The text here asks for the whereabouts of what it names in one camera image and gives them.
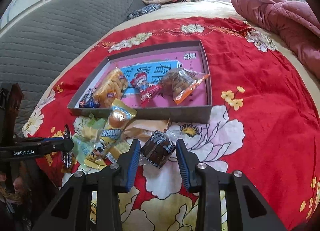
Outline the yellow cheese snack packet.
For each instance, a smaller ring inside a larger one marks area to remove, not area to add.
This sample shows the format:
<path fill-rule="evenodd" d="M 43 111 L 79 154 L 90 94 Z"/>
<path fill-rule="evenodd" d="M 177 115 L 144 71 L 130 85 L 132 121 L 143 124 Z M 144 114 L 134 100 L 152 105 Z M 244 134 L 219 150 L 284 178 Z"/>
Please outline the yellow cheese snack packet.
<path fill-rule="evenodd" d="M 127 141 L 120 141 L 110 147 L 106 158 L 108 158 L 112 163 L 116 163 L 121 154 L 126 153 L 130 150 L 130 145 Z"/>

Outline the snickers bar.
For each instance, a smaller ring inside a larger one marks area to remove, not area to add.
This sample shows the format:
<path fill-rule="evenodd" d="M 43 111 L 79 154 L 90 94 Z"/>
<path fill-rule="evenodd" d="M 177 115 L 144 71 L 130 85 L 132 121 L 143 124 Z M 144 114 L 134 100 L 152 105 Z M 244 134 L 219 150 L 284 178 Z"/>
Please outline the snickers bar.
<path fill-rule="evenodd" d="M 71 132 L 69 126 L 65 125 L 65 130 L 62 134 L 63 139 L 63 152 L 62 152 L 62 162 L 67 169 L 70 169 L 72 166 L 72 150 L 73 150 L 73 141 L 71 139 Z"/>

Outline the dark brown cake packet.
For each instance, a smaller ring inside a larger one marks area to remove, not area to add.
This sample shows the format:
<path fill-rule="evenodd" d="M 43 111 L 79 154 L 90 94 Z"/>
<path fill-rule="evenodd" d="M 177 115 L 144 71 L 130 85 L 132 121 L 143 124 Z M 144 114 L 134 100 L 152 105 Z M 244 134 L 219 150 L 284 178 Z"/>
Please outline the dark brown cake packet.
<path fill-rule="evenodd" d="M 165 135 L 156 130 L 140 149 L 140 154 L 157 168 L 163 167 L 175 151 L 176 145 Z"/>

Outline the yellow blue egg snack packet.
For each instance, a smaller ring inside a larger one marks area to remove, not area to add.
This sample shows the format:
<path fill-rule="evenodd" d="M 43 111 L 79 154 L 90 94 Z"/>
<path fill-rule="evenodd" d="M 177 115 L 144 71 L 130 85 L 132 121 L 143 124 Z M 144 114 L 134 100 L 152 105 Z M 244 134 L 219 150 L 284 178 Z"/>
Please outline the yellow blue egg snack packet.
<path fill-rule="evenodd" d="M 112 111 L 100 135 L 100 142 L 105 149 L 116 143 L 129 121 L 134 119 L 136 114 L 135 109 L 128 107 L 121 100 L 115 99 L 113 101 Z"/>

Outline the blue oreo cookie packet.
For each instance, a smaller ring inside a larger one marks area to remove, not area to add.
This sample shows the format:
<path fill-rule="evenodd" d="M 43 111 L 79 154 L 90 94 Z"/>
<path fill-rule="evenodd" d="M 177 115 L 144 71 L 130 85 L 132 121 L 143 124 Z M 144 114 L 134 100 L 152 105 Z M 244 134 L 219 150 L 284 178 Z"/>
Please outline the blue oreo cookie packet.
<path fill-rule="evenodd" d="M 96 88 L 89 88 L 86 90 L 85 94 L 79 101 L 79 108 L 99 108 L 100 103 L 95 101 L 93 94 L 95 93 Z"/>

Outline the yellow rice cracker packet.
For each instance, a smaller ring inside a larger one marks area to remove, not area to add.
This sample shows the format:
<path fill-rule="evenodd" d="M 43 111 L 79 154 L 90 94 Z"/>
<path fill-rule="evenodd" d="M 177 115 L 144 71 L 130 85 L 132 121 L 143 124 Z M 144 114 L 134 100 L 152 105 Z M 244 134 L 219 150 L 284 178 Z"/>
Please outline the yellow rice cracker packet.
<path fill-rule="evenodd" d="M 98 84 L 93 93 L 93 100 L 101 108 L 110 108 L 115 99 L 121 99 L 129 83 L 124 73 L 115 68 Z"/>

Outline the red cow candy packet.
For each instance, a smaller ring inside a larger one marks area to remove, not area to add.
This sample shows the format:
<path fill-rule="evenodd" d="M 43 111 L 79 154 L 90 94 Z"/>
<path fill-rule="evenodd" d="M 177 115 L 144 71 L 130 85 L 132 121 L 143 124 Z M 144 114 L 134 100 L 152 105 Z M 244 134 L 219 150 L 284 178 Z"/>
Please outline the red cow candy packet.
<path fill-rule="evenodd" d="M 147 104 L 161 91 L 162 86 L 148 82 L 148 75 L 145 72 L 138 73 L 130 84 L 139 90 L 140 106 L 146 107 Z"/>

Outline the orange clear pastry packet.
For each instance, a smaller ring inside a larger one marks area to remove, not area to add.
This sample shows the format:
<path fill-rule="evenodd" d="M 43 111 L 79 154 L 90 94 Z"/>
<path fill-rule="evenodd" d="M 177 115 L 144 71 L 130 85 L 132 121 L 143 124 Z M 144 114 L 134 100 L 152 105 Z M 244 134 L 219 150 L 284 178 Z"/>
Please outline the orange clear pastry packet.
<path fill-rule="evenodd" d="M 185 68 L 169 70 L 159 81 L 163 92 L 172 91 L 173 101 L 181 104 L 194 90 L 203 83 L 209 74 L 197 72 Z"/>

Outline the green candy packet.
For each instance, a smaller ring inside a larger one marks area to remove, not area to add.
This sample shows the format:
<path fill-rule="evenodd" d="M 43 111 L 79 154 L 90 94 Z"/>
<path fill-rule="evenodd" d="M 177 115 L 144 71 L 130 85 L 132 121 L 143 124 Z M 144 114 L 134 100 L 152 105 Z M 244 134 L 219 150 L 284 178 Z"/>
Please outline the green candy packet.
<path fill-rule="evenodd" d="M 100 140 L 106 121 L 106 118 L 96 118 L 92 114 L 89 117 L 78 116 L 75 119 L 73 154 L 81 165 L 94 169 L 101 169 L 106 165 L 103 160 L 105 145 Z"/>

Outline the beige bread packet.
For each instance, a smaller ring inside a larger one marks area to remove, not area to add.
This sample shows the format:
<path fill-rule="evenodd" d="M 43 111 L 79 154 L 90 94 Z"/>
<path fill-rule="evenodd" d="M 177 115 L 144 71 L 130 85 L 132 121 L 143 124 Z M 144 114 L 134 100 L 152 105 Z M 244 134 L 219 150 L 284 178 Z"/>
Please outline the beige bread packet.
<path fill-rule="evenodd" d="M 124 129 L 127 139 L 140 139 L 146 141 L 155 131 L 165 132 L 170 120 L 133 119 Z"/>

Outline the grey quilted headboard cover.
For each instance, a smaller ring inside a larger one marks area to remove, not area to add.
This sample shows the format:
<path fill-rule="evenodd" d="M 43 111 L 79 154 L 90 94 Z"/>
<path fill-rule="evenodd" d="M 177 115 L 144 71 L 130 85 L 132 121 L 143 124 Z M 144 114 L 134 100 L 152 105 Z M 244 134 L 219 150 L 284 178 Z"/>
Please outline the grey quilted headboard cover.
<path fill-rule="evenodd" d="M 4 33 L 1 82 L 18 83 L 24 95 L 16 133 L 21 133 L 53 80 L 143 5 L 141 0 L 51 0 Z"/>

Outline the red floral blanket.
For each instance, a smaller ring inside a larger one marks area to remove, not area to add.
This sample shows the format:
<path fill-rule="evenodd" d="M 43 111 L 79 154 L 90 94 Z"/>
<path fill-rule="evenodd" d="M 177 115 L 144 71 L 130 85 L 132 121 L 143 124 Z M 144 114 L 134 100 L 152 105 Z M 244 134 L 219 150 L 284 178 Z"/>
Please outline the red floral blanket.
<path fill-rule="evenodd" d="M 83 134 L 92 118 L 75 117 L 67 104 L 107 56 L 156 44 L 199 40 L 208 58 L 213 108 L 208 124 L 179 119 L 189 151 L 210 167 L 242 171 L 284 226 L 306 223 L 319 208 L 319 114 L 291 62 L 267 36 L 233 18 L 191 17 L 118 27 L 59 77 L 35 108 L 26 137 L 59 137 L 65 124 Z"/>

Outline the shallow pink cardboard box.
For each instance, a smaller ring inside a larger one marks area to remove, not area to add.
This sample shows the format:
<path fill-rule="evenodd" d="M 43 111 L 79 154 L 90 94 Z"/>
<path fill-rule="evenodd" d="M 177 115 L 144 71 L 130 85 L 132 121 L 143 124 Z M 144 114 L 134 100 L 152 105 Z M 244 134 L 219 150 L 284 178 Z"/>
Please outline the shallow pink cardboard box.
<path fill-rule="evenodd" d="M 191 81 L 209 74 L 207 56 L 199 40 L 156 44 L 147 47 L 107 55 L 105 59 L 85 79 L 72 97 L 67 108 L 73 115 L 107 117 L 109 108 L 101 102 L 93 102 L 84 107 L 80 102 L 90 100 L 103 79 L 114 69 L 120 69 L 128 82 L 138 74 L 146 74 L 146 82 L 151 86 L 159 84 L 161 79 L 176 68 L 191 70 L 185 80 L 176 78 L 173 84 L 157 93 L 147 105 L 141 106 L 140 92 L 129 85 L 121 98 L 127 106 L 137 111 L 137 119 L 170 119 L 173 122 L 207 123 L 213 106 L 212 84 L 206 78 L 180 103 L 174 101 L 172 86 L 184 91 Z"/>

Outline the dark blue patterned cloth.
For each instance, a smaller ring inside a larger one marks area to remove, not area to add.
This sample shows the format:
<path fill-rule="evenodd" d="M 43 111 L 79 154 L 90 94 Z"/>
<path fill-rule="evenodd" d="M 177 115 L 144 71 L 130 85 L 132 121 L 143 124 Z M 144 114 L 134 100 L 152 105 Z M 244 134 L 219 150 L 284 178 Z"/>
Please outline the dark blue patterned cloth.
<path fill-rule="evenodd" d="M 136 11 L 133 11 L 131 13 L 128 14 L 126 20 L 132 20 L 134 18 L 137 18 L 137 17 L 140 17 L 140 16 L 143 16 L 143 15 L 146 15 L 148 13 L 152 13 L 154 11 L 157 11 L 161 9 L 161 5 L 159 4 L 149 4 L 139 10 L 136 10 Z"/>

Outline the pink quilted duvet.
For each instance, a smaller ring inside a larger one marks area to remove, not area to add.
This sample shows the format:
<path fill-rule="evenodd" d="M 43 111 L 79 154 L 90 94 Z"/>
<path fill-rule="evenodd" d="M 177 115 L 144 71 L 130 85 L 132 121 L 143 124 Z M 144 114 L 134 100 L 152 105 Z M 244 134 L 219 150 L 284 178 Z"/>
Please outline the pink quilted duvet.
<path fill-rule="evenodd" d="M 231 0 L 236 12 L 278 35 L 319 78 L 319 21 L 307 3 L 294 0 Z"/>

